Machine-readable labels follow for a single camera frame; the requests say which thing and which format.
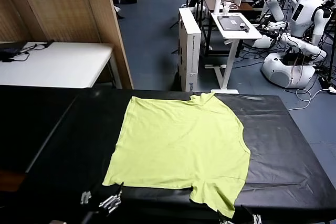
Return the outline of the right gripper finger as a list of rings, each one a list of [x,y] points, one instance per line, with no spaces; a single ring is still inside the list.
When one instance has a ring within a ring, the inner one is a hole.
[[[217,215],[219,219],[220,224],[228,224],[228,219],[226,216],[224,216],[219,210],[217,210]]]
[[[256,214],[251,208],[241,205],[241,207],[247,211],[253,218],[253,224],[262,224],[261,215]]]

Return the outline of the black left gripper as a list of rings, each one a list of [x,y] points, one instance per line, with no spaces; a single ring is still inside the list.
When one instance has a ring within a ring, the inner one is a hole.
[[[111,195],[106,200],[102,201],[99,204],[100,210],[92,210],[87,211],[83,218],[81,219],[81,224],[89,224],[89,223],[105,223],[106,220],[112,215],[112,213],[118,208],[121,204],[121,195],[123,190],[124,182],[122,182],[116,194]],[[91,191],[84,191],[81,194],[81,205],[87,205],[91,198]]]

